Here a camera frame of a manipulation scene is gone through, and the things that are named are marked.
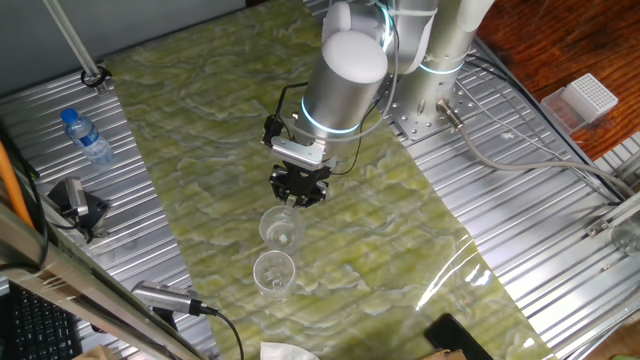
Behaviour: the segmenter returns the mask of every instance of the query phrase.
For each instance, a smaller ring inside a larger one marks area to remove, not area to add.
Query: water bottle
[[[111,146],[86,116],[80,116],[69,108],[60,114],[64,122],[64,132],[76,146],[82,149],[84,156],[94,164],[106,164],[113,157]]]

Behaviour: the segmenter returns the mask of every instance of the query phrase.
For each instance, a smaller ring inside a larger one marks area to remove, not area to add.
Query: bottle cap
[[[62,113],[60,113],[60,117],[64,123],[71,124],[78,120],[78,113],[75,110],[68,108],[64,109]]]

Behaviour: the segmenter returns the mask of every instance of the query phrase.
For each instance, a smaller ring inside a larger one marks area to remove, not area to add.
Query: clear plastic cup
[[[268,251],[260,255],[253,265],[253,281],[265,298],[284,299],[295,288],[296,266],[282,251]]]
[[[260,236],[270,249],[291,253],[304,237],[300,210],[280,205],[267,210],[260,219]]]

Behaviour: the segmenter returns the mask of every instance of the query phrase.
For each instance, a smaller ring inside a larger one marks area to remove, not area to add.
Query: green marble surface
[[[278,204],[262,126],[281,88],[308,79],[319,42],[303,4],[280,0],[107,60],[195,289],[233,320],[248,359],[260,341],[321,359],[415,359],[433,350],[422,333],[444,312],[495,359],[549,357],[386,126],[364,138],[350,174],[330,179],[329,200],[303,210],[295,293],[260,296],[258,223]],[[210,324],[223,357],[238,359],[230,329]]]

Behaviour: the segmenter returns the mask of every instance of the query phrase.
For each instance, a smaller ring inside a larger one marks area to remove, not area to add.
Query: black keyboard
[[[71,360],[80,355],[73,315],[14,284],[2,298],[0,318],[11,320],[3,329],[2,360]]]

